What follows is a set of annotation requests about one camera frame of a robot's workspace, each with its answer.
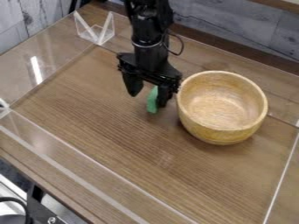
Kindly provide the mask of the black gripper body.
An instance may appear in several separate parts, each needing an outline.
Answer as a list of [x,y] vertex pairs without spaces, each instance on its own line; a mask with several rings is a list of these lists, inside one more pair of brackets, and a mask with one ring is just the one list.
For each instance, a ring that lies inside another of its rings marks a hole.
[[134,52],[120,52],[116,55],[120,72],[139,74],[143,82],[157,86],[169,85],[177,93],[183,74],[169,62],[169,52],[163,44],[153,47],[135,46]]

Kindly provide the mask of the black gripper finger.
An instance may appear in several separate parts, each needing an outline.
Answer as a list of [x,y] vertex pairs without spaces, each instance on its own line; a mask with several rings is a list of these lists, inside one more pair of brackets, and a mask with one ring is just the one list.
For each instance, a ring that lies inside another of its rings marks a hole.
[[158,87],[158,97],[157,97],[157,105],[159,108],[165,108],[167,102],[173,99],[174,90],[169,85],[162,85]]
[[139,77],[138,73],[123,71],[122,74],[123,81],[126,83],[126,90],[132,97],[136,97],[144,87],[143,79]]

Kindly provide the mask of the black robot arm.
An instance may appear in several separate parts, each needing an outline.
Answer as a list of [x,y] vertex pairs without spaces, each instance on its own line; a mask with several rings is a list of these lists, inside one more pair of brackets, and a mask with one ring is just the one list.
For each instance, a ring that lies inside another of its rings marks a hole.
[[120,52],[118,70],[123,74],[127,92],[140,93],[144,82],[158,86],[155,104],[163,108],[178,93],[183,74],[169,61],[185,50],[182,38],[170,30],[174,10],[169,0],[124,0],[126,14],[132,26],[134,52]]

